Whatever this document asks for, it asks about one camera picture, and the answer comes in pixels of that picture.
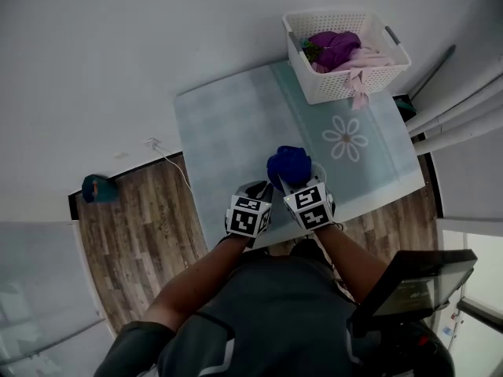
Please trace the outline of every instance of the light blue tablecloth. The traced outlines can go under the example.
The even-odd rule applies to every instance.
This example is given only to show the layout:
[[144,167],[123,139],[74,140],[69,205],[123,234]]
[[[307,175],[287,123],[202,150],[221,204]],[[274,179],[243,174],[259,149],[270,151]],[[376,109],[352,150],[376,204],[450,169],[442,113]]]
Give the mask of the light blue tablecloth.
[[[357,198],[399,184],[401,176],[417,172],[413,146],[391,96],[382,92],[370,98],[371,108],[360,111],[350,110],[350,100],[309,105],[286,61],[177,97],[174,107],[183,154],[208,248],[225,234],[224,216],[231,195],[239,185],[267,179],[266,162],[280,145],[304,147],[325,168],[337,206],[357,202]],[[334,115],[345,128],[356,119],[358,129],[352,135],[362,135],[368,141],[365,147],[357,147],[356,162],[347,152],[334,159],[331,152],[336,141],[323,138],[325,130],[336,131]],[[344,140],[351,142],[351,136]],[[384,205],[382,199],[377,202]],[[363,210],[360,214],[369,209],[358,205]],[[358,208],[348,214],[358,215]],[[279,192],[274,194],[271,216],[272,224],[257,239],[256,247],[302,236]]]

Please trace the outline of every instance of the black monitor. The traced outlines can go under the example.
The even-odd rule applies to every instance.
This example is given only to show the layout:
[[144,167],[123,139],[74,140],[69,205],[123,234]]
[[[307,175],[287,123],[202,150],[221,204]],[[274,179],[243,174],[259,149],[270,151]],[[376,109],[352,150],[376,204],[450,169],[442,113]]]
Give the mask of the black monitor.
[[351,317],[354,336],[431,316],[468,279],[472,250],[399,251]]

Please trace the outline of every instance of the blue towel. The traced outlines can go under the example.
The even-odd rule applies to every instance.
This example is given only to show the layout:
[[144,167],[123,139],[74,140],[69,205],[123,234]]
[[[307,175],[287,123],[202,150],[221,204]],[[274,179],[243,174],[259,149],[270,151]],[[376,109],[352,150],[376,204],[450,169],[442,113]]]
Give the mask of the blue towel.
[[292,187],[302,187],[311,177],[311,158],[304,148],[283,145],[277,149],[277,154],[267,160],[267,175],[281,192],[285,191],[280,178]]

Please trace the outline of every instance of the laundry basket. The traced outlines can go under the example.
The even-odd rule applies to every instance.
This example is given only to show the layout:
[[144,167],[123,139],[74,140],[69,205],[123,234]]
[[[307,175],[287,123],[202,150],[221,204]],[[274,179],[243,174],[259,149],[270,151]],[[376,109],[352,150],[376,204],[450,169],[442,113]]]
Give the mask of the laundry basket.
[[283,23],[286,28],[288,58],[309,104],[353,97],[354,91],[346,87],[349,70],[326,74],[313,70],[300,46],[301,38],[309,38],[323,31],[351,31],[393,59],[394,65],[371,67],[372,72],[365,82],[369,93],[382,91],[401,71],[410,66],[409,55],[396,35],[374,13],[335,9],[306,11],[283,16]]

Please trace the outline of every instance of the flower pattern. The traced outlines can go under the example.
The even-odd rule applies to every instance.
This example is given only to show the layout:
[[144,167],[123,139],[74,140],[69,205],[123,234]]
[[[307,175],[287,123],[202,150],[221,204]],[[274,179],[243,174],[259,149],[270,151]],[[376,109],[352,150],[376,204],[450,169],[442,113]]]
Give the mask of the flower pattern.
[[338,115],[335,115],[332,117],[332,123],[335,130],[325,130],[321,133],[324,140],[336,142],[332,148],[332,158],[339,159],[347,152],[349,159],[356,163],[360,160],[358,147],[366,147],[369,144],[367,137],[356,134],[360,122],[353,118],[346,125]]

